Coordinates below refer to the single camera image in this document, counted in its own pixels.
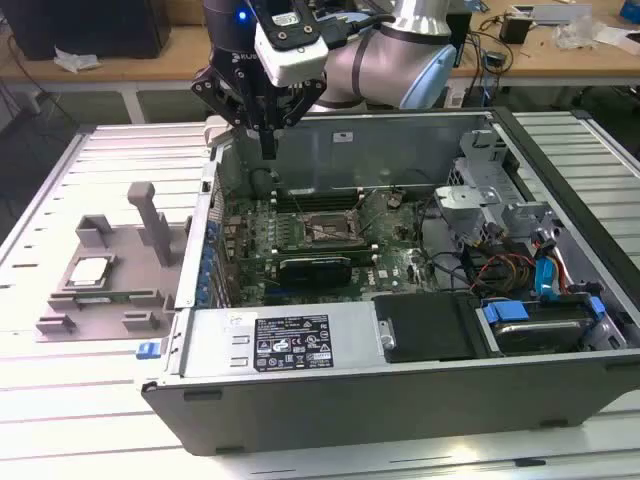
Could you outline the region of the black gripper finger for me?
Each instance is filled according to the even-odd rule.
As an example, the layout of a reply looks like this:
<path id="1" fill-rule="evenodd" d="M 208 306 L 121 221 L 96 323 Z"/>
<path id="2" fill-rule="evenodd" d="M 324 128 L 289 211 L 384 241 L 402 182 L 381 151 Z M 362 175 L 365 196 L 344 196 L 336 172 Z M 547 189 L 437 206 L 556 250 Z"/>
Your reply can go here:
<path id="1" fill-rule="evenodd" d="M 304 81 L 268 89 L 268 159 L 276 158 L 276 134 L 295 126 L 326 90 L 325 81 Z"/>
<path id="2" fill-rule="evenodd" d="M 260 105 L 246 69 L 232 69 L 222 78 L 214 69 L 204 69 L 194 79 L 192 92 L 233 128 L 252 133 L 259 142 L 262 158 L 269 159 L 269 129 L 265 109 Z"/>

